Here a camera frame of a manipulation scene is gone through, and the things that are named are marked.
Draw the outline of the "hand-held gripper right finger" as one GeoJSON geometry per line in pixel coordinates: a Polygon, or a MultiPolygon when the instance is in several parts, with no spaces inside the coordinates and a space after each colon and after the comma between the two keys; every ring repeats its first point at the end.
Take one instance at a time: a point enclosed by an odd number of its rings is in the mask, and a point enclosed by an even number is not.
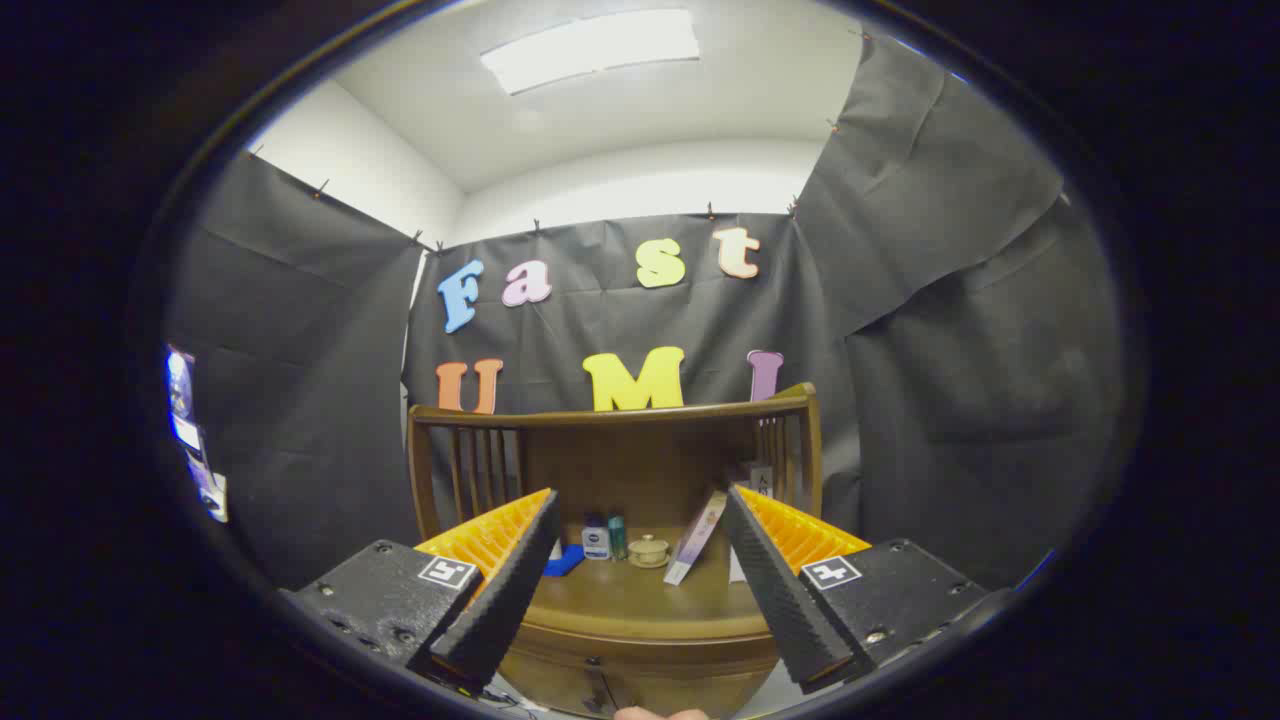
{"type": "Polygon", "coordinates": [[[780,659],[805,693],[969,634],[1001,607],[998,591],[910,539],[869,544],[741,486],[723,519],[780,659]]]}

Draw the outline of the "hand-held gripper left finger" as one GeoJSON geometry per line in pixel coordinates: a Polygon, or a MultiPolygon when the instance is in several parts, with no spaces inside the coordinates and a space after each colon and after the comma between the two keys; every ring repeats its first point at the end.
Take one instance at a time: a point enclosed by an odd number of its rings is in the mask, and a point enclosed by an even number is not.
{"type": "Polygon", "coordinates": [[[557,542],[539,489],[411,547],[378,539],[284,596],[353,648],[460,691],[490,684],[557,542]]]}

